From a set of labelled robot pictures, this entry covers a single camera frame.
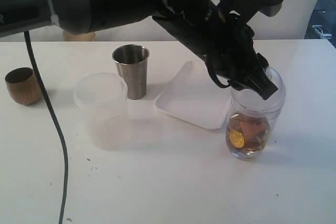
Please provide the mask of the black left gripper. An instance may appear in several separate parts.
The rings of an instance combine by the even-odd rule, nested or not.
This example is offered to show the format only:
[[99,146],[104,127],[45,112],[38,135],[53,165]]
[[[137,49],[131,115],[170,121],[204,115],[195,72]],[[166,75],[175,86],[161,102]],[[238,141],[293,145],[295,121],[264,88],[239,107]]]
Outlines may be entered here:
[[[221,0],[217,7],[224,15],[235,11],[240,22],[248,22],[257,12],[275,16],[283,1]],[[229,21],[225,22],[212,8],[198,24],[173,14],[156,15],[153,20],[205,62],[211,80],[218,87],[232,87],[237,91],[249,89],[263,100],[278,91],[266,77],[267,61],[254,50],[252,29],[238,26],[237,15],[230,14]]]

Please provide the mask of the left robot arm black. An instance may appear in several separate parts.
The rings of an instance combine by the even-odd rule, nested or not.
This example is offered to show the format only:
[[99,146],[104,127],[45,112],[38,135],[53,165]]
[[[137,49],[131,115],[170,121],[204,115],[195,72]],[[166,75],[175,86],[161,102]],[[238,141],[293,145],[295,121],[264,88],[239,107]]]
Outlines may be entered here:
[[269,99],[277,86],[268,61],[253,47],[248,25],[261,12],[275,16],[284,0],[1,0],[1,36],[60,27],[85,34],[140,22],[147,17],[202,59],[220,88],[252,90]]

